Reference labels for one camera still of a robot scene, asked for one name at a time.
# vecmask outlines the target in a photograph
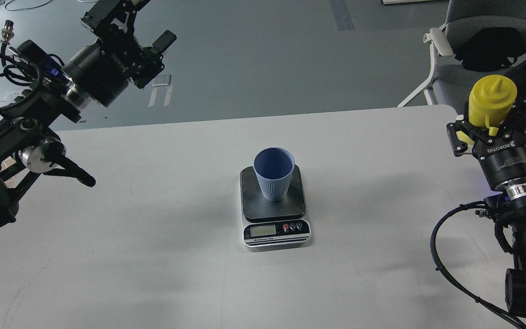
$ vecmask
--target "digital scale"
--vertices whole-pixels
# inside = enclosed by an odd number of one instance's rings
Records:
[[[301,244],[311,237],[304,219],[305,198],[298,166],[288,194],[279,202],[267,200],[253,167],[241,171],[242,241],[248,247]]]

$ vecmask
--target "robotiq logo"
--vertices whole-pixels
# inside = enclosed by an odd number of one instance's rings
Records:
[[[129,67],[126,67],[125,64],[121,62],[115,53],[111,54],[111,58],[115,61],[115,63],[117,63],[117,65],[119,65],[119,67],[123,70],[123,73],[129,69]]]
[[[491,152],[496,152],[498,150],[503,150],[503,149],[507,149],[507,148],[513,148],[513,147],[515,147],[515,142],[513,140],[511,140],[511,142],[508,143],[508,144],[497,146],[497,147],[491,148],[491,149],[486,149],[486,152],[491,153]]]

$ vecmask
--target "yellow squeeze bottle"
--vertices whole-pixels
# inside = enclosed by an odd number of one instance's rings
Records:
[[[477,127],[488,129],[496,136],[498,126],[505,120],[517,98],[517,86],[502,75],[487,75],[478,80],[468,103],[468,121]]]

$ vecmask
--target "chair armrest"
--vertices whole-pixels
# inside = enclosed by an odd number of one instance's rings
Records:
[[[430,29],[430,33],[427,33],[423,37],[423,42],[432,42],[434,46],[436,46],[436,50],[440,54],[440,56],[453,56],[453,50],[452,46],[449,45],[449,42],[447,41],[444,32],[442,32],[437,27],[434,27]]]

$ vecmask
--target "floor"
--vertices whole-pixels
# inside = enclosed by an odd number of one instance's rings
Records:
[[[77,0],[19,12],[0,6],[0,29],[10,19],[12,46],[31,39],[67,60],[95,41],[79,22],[91,6]],[[396,106],[425,79],[428,47],[421,39],[444,22],[446,10],[447,0],[152,1],[137,16],[136,36],[146,46],[165,29],[177,34],[165,57],[171,87],[159,88],[150,106],[152,88],[130,85],[109,108],[93,104],[81,123],[61,118],[53,129]],[[0,78],[0,106],[19,91]]]

